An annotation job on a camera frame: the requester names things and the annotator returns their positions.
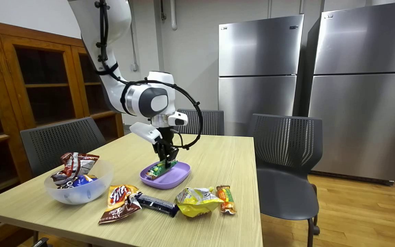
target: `freezer door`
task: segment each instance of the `freezer door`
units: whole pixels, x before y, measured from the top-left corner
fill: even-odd
[[[219,25],[219,76],[296,74],[303,18]]]
[[[295,75],[284,77],[219,78],[219,110],[224,111],[225,135],[246,136],[252,114],[291,116]]]
[[[395,3],[323,12],[314,73],[395,72]]]
[[[315,76],[309,117],[323,119],[313,170],[395,181],[395,74]]]

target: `tabletop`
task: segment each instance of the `tabletop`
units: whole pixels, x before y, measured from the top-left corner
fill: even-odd
[[[184,143],[195,135],[183,135]],[[179,186],[159,190],[141,182],[139,174],[157,161],[152,144],[131,133],[92,152],[114,165],[112,185],[131,184],[148,196],[173,202],[185,187],[230,185],[236,215],[215,211],[188,218],[172,218],[142,208],[113,223],[98,225],[107,206],[107,193],[83,205],[52,199],[44,180],[58,167],[0,194],[0,222],[100,246],[211,247],[262,246],[259,193],[251,137],[201,136],[190,150],[180,150],[179,161],[191,172]]]

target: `wooden floor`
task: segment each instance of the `wooden floor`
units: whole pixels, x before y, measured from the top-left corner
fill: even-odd
[[[310,175],[318,187],[321,234],[313,245],[320,247],[395,247],[395,184],[392,187]],[[265,247],[305,247],[307,221],[286,221],[262,214]],[[55,236],[54,247],[85,246]],[[20,247],[31,247],[29,239]]]

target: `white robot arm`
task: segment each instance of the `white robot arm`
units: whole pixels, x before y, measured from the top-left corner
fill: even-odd
[[[80,27],[82,40],[103,82],[110,109],[120,113],[144,116],[151,125],[137,123],[131,131],[155,144],[162,135],[157,128],[186,125],[188,117],[176,111],[173,76],[151,71],[148,83],[126,85],[112,51],[112,43],[125,34],[131,25],[127,0],[68,0]]]

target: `clear bowl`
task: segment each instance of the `clear bowl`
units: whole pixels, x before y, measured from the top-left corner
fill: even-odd
[[[44,186],[48,194],[61,203],[71,205],[87,203],[102,195],[109,188],[114,176],[114,169],[109,162],[98,160],[89,174],[95,175],[98,179],[82,186],[57,189],[53,179],[47,177]]]

